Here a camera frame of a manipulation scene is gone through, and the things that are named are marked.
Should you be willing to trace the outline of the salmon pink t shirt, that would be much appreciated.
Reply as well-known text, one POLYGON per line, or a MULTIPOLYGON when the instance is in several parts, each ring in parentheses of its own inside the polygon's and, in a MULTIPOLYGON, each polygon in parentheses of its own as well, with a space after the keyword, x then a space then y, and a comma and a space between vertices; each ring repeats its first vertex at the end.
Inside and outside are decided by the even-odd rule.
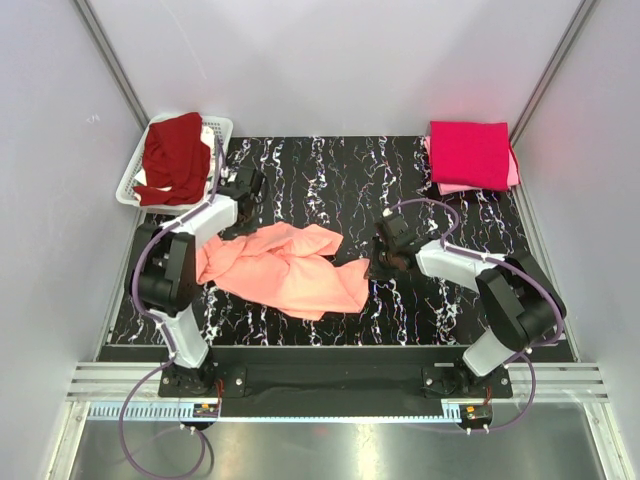
POLYGON ((359 313, 369 296, 369 260, 333 265, 343 236, 317 224, 284 222, 223 240, 196 252, 196 280, 295 318, 318 321, 326 313, 359 313))

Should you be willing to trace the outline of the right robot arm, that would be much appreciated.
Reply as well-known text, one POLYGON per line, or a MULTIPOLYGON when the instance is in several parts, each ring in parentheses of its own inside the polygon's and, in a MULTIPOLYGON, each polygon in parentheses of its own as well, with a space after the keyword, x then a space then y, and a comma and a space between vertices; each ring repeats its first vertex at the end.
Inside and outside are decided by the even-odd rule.
POLYGON ((476 396, 490 375, 516 355, 564 332, 566 306, 534 257, 481 253, 444 240, 420 241, 397 213, 376 223, 368 276, 382 280, 404 271, 418 271, 476 292, 488 329, 462 355, 454 384, 476 396))

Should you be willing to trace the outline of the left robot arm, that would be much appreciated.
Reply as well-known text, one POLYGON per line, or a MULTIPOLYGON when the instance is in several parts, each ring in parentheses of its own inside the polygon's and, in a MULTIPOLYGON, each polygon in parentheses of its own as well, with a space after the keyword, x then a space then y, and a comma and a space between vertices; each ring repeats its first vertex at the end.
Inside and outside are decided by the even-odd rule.
POLYGON ((212 196, 162 225, 137 227, 124 288, 139 313, 152 319, 181 369, 181 384, 196 396, 215 386, 216 372, 205 365, 209 348, 192 308, 199 286, 196 253, 220 232, 246 223, 266 199, 268 181, 255 168, 240 167, 212 196))

